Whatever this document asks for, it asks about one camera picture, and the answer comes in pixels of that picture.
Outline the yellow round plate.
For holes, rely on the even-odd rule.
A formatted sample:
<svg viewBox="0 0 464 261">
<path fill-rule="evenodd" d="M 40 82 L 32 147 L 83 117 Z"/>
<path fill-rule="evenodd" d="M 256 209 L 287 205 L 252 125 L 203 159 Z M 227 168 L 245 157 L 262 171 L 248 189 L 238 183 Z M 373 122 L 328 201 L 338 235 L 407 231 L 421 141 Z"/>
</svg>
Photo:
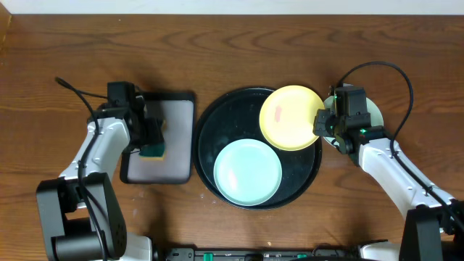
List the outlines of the yellow round plate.
<svg viewBox="0 0 464 261">
<path fill-rule="evenodd" d="M 259 115 L 260 130 L 274 147 L 284 151 L 305 149 L 318 140 L 313 133 L 320 96 L 305 86 L 284 86 L 264 101 Z"/>
</svg>

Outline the green yellow sponge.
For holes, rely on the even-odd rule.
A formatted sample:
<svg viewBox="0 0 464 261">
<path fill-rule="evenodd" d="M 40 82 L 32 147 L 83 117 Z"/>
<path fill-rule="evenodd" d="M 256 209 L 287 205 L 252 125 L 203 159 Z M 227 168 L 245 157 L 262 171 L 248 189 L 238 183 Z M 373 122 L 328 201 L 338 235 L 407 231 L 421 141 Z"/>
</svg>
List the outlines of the green yellow sponge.
<svg viewBox="0 0 464 261">
<path fill-rule="evenodd" d="M 139 156 L 145 158 L 163 158 L 165 139 L 163 136 L 164 120 L 148 119 L 146 136 L 139 150 Z"/>
</svg>

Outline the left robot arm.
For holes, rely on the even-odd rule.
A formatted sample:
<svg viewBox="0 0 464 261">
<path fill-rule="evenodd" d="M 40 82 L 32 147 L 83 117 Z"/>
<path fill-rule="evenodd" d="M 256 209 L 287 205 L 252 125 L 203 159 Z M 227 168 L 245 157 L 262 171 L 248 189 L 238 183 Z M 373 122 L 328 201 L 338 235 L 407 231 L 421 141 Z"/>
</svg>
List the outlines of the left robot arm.
<svg viewBox="0 0 464 261">
<path fill-rule="evenodd" d="M 128 232 L 112 177 L 120 157 L 150 144 L 145 135 L 156 126 L 141 95 L 91 112 L 75 158 L 36 189 L 48 260 L 154 260 L 152 240 Z"/>
</svg>

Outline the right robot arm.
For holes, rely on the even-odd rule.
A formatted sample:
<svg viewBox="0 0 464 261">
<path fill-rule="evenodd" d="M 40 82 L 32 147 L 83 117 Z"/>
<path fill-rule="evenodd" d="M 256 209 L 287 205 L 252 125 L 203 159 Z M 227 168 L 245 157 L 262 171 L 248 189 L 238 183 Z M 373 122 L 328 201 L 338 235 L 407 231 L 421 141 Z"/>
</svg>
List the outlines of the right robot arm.
<svg viewBox="0 0 464 261">
<path fill-rule="evenodd" d="M 403 153 L 382 125 L 373 125 L 363 88 L 332 90 L 315 116 L 316 136 L 332 138 L 341 154 L 369 174 L 405 219 L 402 241 L 360 246 L 361 260 L 462 260 L 463 203 L 437 187 Z"/>
</svg>

